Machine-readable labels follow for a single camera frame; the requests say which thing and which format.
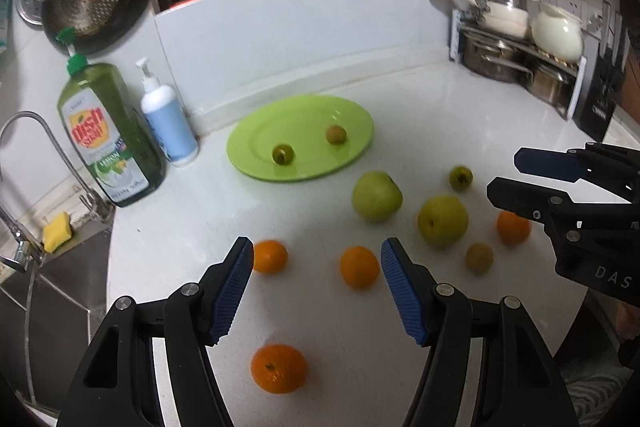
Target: green plate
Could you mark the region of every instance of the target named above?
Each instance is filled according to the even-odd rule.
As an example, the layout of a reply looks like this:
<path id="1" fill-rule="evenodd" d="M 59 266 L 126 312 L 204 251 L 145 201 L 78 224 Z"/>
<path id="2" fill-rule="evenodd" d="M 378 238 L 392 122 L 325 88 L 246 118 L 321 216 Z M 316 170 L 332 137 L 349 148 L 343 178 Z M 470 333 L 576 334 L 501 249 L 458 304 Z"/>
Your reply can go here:
<path id="1" fill-rule="evenodd" d="M 347 131 L 347 141 L 325 138 L 332 125 Z M 226 155 L 244 174 L 270 182 L 293 182 L 324 176 L 350 164 L 373 138 L 371 115 L 357 103 L 337 96 L 305 94 L 285 98 L 252 112 L 233 130 Z M 290 145 L 295 157 L 278 165 L 271 153 Z"/>

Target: stainless steel sink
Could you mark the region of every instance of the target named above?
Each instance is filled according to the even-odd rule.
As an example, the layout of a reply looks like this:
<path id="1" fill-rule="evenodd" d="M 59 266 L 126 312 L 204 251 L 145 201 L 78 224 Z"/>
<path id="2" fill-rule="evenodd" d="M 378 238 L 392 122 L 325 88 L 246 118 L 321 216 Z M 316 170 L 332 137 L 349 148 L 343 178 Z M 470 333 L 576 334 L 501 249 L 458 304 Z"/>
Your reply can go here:
<path id="1" fill-rule="evenodd" d="M 0 372 L 36 409 L 60 411 L 106 313 L 111 225 L 87 223 L 63 253 L 0 285 Z"/>

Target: blue label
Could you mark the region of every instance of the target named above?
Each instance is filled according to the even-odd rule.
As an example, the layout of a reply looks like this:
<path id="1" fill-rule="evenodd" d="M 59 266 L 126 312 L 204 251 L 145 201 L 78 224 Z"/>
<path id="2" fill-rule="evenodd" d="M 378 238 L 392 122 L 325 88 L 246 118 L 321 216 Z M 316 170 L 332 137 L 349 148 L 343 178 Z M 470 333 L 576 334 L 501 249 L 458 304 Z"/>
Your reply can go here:
<path id="1" fill-rule="evenodd" d="M 145 116 L 162 152 L 170 162 L 182 160 L 197 149 L 198 143 L 178 100 L 156 111 L 146 113 Z"/>

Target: metal bolt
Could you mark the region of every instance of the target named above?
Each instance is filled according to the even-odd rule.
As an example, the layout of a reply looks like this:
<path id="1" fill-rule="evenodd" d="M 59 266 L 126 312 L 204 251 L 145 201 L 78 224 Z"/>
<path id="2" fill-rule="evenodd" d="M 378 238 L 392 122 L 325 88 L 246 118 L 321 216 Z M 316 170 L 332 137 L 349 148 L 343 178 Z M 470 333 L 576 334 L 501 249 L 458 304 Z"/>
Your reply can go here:
<path id="1" fill-rule="evenodd" d="M 182 288 L 180 288 L 180 293 L 182 295 L 184 295 L 185 297 L 188 297 L 190 295 L 196 295 L 196 293 L 198 293 L 199 289 L 200 288 L 198 287 L 198 285 L 196 283 L 188 282 Z"/>
<path id="2" fill-rule="evenodd" d="M 129 306 L 131 306 L 131 299 L 129 297 L 120 297 L 116 301 L 116 308 L 119 310 L 126 310 Z"/>
<path id="3" fill-rule="evenodd" d="M 569 230 L 569 232 L 566 233 L 566 238 L 572 243 L 580 241 L 580 232 L 577 232 L 576 230 Z"/>
<path id="4" fill-rule="evenodd" d="M 453 293 L 455 293 L 455 290 L 453 289 L 452 285 L 443 282 L 436 286 L 436 292 L 444 297 L 450 297 L 453 295 Z"/>
<path id="5" fill-rule="evenodd" d="M 512 310 L 517 310 L 520 307 L 520 300 L 517 297 L 509 295 L 504 298 L 504 305 Z"/>

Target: orange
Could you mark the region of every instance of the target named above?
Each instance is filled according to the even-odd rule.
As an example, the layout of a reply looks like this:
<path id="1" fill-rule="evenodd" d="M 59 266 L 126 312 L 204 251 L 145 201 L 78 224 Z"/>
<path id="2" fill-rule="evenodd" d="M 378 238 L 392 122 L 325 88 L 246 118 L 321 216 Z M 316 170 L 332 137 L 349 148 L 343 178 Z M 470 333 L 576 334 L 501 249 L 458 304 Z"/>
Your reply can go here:
<path id="1" fill-rule="evenodd" d="M 276 273 L 287 264 L 289 254 L 282 243 L 269 239 L 254 246 L 254 270 L 260 273 Z"/>
<path id="2" fill-rule="evenodd" d="M 531 222 L 529 219 L 503 210 L 495 222 L 495 228 L 498 230 L 500 239 L 507 247 L 515 247 L 529 237 Z"/>
<path id="3" fill-rule="evenodd" d="M 305 383 L 308 365 L 295 347 L 271 344 L 255 352 L 251 376 L 267 393 L 291 393 Z"/>
<path id="4" fill-rule="evenodd" d="M 380 273 L 380 265 L 373 253 L 364 247 L 347 248 L 340 258 L 340 273 L 355 290 L 371 286 Z"/>

